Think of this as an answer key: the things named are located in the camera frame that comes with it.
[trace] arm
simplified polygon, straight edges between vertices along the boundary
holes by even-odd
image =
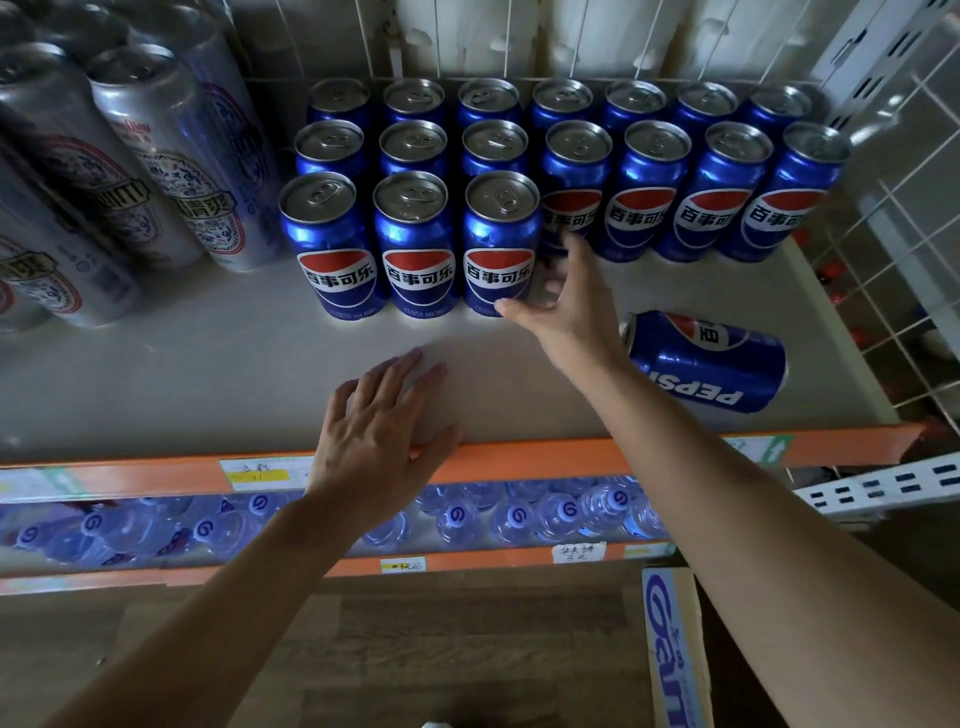
[[[443,364],[433,367],[401,396],[419,361],[413,350],[339,387],[303,499],[282,508],[197,596],[57,711],[48,728],[226,725],[321,577],[361,535],[406,506],[459,443],[462,429],[452,425],[410,458],[414,423],[446,372]]]
[[[555,303],[497,309],[596,409],[786,721],[955,724],[960,616],[644,376],[586,241],[565,242],[566,268],[547,283]]]

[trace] white shelf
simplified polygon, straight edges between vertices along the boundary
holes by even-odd
[[[661,308],[779,336],[790,377],[754,415],[695,405],[718,431],[892,424],[896,414],[791,243],[765,263],[656,255],[605,264],[621,314]],[[603,436],[532,336],[464,305],[419,322],[392,306],[363,322],[326,316],[292,256],[248,274],[212,262],[145,282],[147,303],[95,330],[52,321],[0,338],[0,461],[312,449],[327,395],[372,364],[424,346],[450,365],[422,419],[471,442]]]

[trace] forearm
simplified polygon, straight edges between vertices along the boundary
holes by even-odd
[[[952,719],[955,613],[629,363],[577,383],[788,722]]]
[[[304,600],[353,543],[337,512],[311,496],[281,509],[197,596],[47,725],[226,725]]]

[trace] right hand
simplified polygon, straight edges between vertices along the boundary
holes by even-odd
[[[577,383],[596,367],[629,364],[620,340],[613,295],[603,280],[589,243],[575,232],[561,234],[562,258],[546,289],[559,298],[546,306],[500,299],[497,312],[526,328],[539,340],[550,361]]]

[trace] wooden floor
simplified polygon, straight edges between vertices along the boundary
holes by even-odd
[[[652,725],[640,573],[610,562],[327,579],[230,725]],[[36,725],[193,592],[0,598],[0,726]]]

